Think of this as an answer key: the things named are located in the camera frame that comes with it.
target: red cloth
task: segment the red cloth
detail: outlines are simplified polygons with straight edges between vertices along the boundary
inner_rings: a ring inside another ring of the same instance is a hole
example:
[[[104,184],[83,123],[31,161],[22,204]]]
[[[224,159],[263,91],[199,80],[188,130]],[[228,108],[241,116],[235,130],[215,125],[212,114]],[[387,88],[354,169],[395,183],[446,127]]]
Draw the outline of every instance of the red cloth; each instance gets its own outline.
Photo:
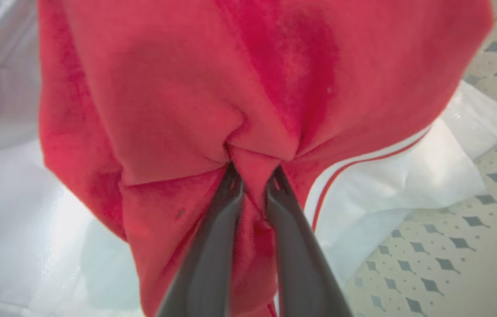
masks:
[[[233,313],[273,315],[272,170],[303,204],[331,164],[426,127],[492,24],[486,0],[40,0],[39,18],[45,162],[129,242],[148,316],[230,160]]]

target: red stripe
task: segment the red stripe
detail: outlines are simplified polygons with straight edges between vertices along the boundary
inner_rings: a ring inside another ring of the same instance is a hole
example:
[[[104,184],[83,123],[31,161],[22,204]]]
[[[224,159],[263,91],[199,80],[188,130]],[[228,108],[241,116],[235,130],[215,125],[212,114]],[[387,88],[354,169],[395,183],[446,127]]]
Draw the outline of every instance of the red stripe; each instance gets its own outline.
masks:
[[[417,144],[422,138],[424,138],[424,136],[427,134],[427,132],[425,132],[423,135],[421,135],[420,138],[416,139],[415,142],[411,143],[410,145],[408,145],[400,150],[397,150],[395,152],[392,152],[392,153],[389,153],[386,155],[382,155],[379,157],[373,157],[373,158],[368,158],[367,160],[352,162],[352,163],[349,163],[349,164],[339,168],[337,171],[335,171],[335,173],[331,176],[331,178],[329,178],[327,185],[325,185],[325,187],[323,188],[323,192],[321,192],[321,196],[319,196],[319,202],[317,202],[317,208],[315,208],[315,216],[313,217],[313,225],[311,226],[311,228],[313,229],[313,232],[315,232],[315,228],[317,227],[317,219],[319,219],[319,212],[321,211],[321,207],[323,206],[323,201],[325,200],[325,196],[327,195],[329,188],[331,188],[331,185],[333,184],[333,182],[335,181],[335,179],[337,178],[337,176],[339,174],[341,174],[345,169],[347,169],[355,164],[369,162],[369,161],[383,160],[383,159],[387,159],[390,156],[394,156],[394,155],[397,155],[399,153],[405,152],[405,151],[409,150],[410,148],[412,148],[415,144]]]

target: red fabric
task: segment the red fabric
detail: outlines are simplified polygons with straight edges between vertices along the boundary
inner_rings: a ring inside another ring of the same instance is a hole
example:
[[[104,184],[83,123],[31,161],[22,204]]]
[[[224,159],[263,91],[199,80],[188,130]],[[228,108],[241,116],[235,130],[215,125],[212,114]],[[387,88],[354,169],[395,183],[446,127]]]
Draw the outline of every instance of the red fabric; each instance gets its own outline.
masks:
[[[303,204],[329,165],[418,132],[492,24],[486,0],[40,0],[39,18],[45,162],[129,242],[148,316],[230,160],[233,313],[272,315],[272,170]]]

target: red garment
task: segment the red garment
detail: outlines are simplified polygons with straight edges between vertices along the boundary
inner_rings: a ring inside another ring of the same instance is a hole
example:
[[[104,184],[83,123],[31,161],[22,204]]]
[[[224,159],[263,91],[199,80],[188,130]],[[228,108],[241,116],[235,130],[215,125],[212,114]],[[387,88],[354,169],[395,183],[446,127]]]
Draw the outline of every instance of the red garment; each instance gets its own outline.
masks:
[[[282,164],[303,204],[331,164],[442,111],[486,0],[40,0],[45,162],[133,251],[154,316],[224,167],[246,182],[234,316],[268,317]]]

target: patterned tablecloth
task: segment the patterned tablecloth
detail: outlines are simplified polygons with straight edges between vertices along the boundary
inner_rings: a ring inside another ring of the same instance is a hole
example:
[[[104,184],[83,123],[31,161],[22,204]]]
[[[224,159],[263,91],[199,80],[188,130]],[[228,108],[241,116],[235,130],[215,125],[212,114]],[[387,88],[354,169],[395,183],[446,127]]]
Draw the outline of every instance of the patterned tablecloth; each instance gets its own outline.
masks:
[[[495,5],[494,31],[464,79],[497,100],[497,0]],[[406,218],[347,283],[345,292],[356,317],[440,316],[439,311],[451,305],[460,307],[452,315],[467,316],[460,310],[485,308],[462,289],[474,283],[476,277],[469,275],[483,263],[492,263],[497,275],[497,146],[476,165],[490,194]],[[482,300],[497,302],[485,295]]]

